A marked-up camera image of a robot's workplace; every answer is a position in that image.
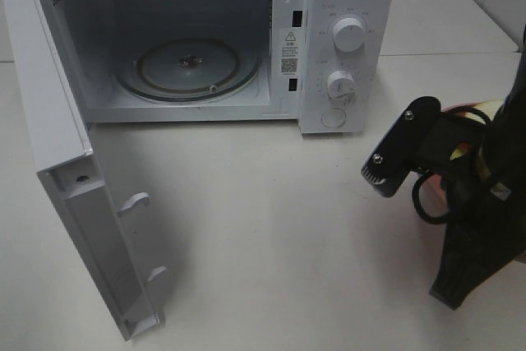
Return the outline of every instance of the robotic arm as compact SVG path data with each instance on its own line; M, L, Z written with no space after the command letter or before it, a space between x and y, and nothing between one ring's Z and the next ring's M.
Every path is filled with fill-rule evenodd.
M473 113L482 122L459 113ZM464 154L451 159L458 147ZM412 194L416 211L430 224L446 224L441 267L430 293L455 309L526 250L526 52L493 120L473 107L442 112L438 99L416 99L375 148L362 175L391 197L411 171L421 174ZM418 195L435 174L449 208L438 217L423 209Z

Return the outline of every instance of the black cable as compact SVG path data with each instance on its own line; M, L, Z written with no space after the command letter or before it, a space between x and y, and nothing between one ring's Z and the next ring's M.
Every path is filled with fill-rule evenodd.
M484 121L484 123L486 124L487 127L490 127L491 124L492 124L491 119L487 116L486 113L484 113L483 111L481 111L479 109L471 107L471 106L455 107L455 108L452 108L452 109L448 110L447 113L448 114L471 113L471 114L475 114L477 117L480 117L481 120Z
M431 225L441 225L446 224L452 216L450 213L446 213L444 215L439 215L438 217L433 217L429 215L424 208L422 207L422 203L420 202L420 188L422 187L423 183L425 183L429 178L434 176L435 174L432 172L426 172L424 173L413 185L413 190L411 192L411 197L413 198L413 205L415 210L417 211L420 218L422 218L424 221Z

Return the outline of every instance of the timer knob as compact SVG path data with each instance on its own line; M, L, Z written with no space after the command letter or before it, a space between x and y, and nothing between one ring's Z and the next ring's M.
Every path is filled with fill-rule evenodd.
M365 32L365 22L359 16L344 16L332 28L332 40L337 49L350 53L362 46Z
M327 94L332 100L347 100L354 95L354 78L349 72L337 71L327 77Z

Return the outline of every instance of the qr code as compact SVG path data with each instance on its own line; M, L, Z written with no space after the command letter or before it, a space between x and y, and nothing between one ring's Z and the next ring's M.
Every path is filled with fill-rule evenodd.
M295 73L297 71L298 71L298 59L297 58L281 59L281 72L282 73Z

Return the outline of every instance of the warning label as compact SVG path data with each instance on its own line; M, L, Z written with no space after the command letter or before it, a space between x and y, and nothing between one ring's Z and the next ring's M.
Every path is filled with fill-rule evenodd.
M296 77L301 72L304 38L303 28L279 30L279 56L274 66L281 76Z

